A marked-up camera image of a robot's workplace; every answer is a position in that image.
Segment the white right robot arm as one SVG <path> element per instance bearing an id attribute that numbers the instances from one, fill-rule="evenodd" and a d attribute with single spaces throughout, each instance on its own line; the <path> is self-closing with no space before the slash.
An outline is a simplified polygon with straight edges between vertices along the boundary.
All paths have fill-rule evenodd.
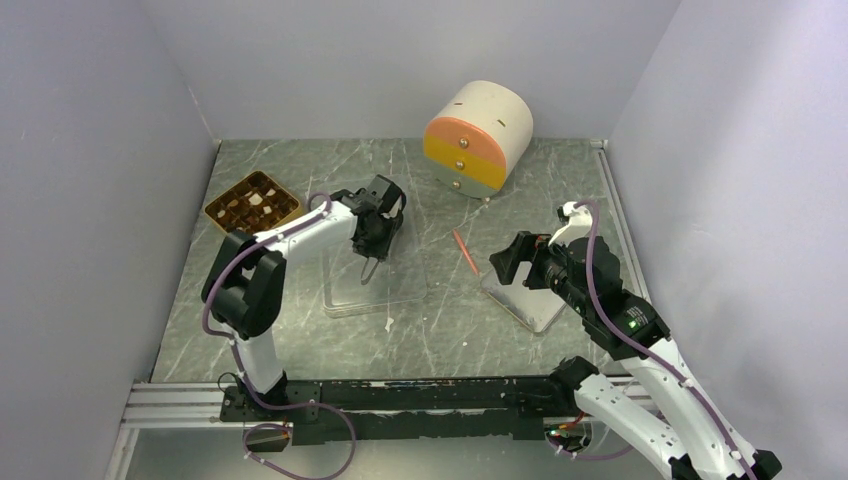
<path id="1" fill-rule="evenodd" d="M 568 202 L 553 234 L 520 231 L 489 262 L 502 285 L 521 265 L 526 291 L 548 291 L 581 318 L 590 339 L 645 389 L 653 414 L 616 388 L 588 360 L 561 361 L 549 399 L 564 415 L 578 410 L 606 424 L 665 479 L 773 479 L 776 454 L 755 448 L 719 412 L 684 361 L 652 304 L 626 289 L 620 260 L 599 234 L 592 201 Z"/>

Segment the gold chocolate tin box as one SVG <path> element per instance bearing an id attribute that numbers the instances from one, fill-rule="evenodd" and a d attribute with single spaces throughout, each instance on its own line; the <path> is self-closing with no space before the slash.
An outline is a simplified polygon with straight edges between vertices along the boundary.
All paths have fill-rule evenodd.
<path id="1" fill-rule="evenodd" d="M 300 199 L 262 171 L 236 182 L 203 211 L 223 232 L 248 234 L 277 228 L 304 215 Z"/>

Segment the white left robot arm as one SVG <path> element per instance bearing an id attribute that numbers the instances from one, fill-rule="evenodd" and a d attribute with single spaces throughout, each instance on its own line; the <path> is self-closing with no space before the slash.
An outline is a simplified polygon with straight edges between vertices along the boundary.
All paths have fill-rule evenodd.
<path id="1" fill-rule="evenodd" d="M 311 212 L 280 227 L 227 235 L 201 292 L 201 327 L 226 340 L 236 377 L 249 390 L 246 406 L 259 419 L 275 419 L 286 405 L 287 375 L 272 327 L 282 308 L 287 273 L 340 243 L 350 244 L 365 259 L 386 260 L 405 207 L 403 192 L 342 190 L 325 195 Z"/>

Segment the black metal tongs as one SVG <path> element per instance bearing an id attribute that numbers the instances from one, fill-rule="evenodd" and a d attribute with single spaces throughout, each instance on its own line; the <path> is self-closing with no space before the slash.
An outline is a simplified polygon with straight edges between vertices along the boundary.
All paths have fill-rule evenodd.
<path id="1" fill-rule="evenodd" d="M 361 285 L 367 285 L 370 282 L 379 265 L 380 261 L 376 258 L 368 257 L 365 259 L 365 263 L 363 264 L 360 273 Z"/>

